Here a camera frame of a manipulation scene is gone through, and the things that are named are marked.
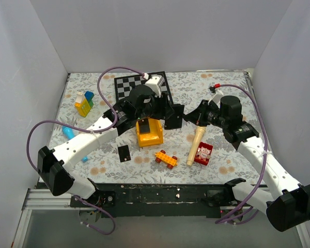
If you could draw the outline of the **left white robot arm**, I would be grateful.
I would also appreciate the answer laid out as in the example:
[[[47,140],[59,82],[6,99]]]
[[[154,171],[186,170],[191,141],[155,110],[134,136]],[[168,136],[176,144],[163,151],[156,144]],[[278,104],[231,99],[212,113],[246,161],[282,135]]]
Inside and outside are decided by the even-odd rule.
[[[148,117],[166,120],[173,114],[167,93],[158,96],[149,86],[138,85],[85,132],[53,149],[41,148],[37,162],[39,175],[54,196],[77,195],[93,207],[99,202],[99,189],[92,180],[74,172],[76,164],[101,145],[134,128],[137,121]]]

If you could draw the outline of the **black leather card holder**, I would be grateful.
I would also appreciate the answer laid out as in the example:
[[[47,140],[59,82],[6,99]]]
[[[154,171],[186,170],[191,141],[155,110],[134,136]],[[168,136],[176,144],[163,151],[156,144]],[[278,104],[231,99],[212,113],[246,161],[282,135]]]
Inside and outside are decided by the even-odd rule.
[[[173,104],[172,108],[174,110],[174,113],[170,116],[169,119],[165,120],[165,122],[164,122],[164,129],[165,130],[181,129],[181,127],[182,127],[184,105],[183,104]]]

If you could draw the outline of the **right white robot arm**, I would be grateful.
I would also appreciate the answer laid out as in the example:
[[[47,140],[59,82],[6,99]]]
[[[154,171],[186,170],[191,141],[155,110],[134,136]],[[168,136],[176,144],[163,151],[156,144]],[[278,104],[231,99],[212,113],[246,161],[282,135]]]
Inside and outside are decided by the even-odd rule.
[[[224,201],[239,202],[263,212],[278,231],[286,231],[310,220],[310,184],[302,185],[270,153],[256,129],[243,120],[242,105],[235,96],[224,96],[217,105],[203,100],[184,120],[197,126],[213,125],[222,129],[225,139],[243,155],[268,187],[263,191],[244,179],[233,179],[225,186]]]

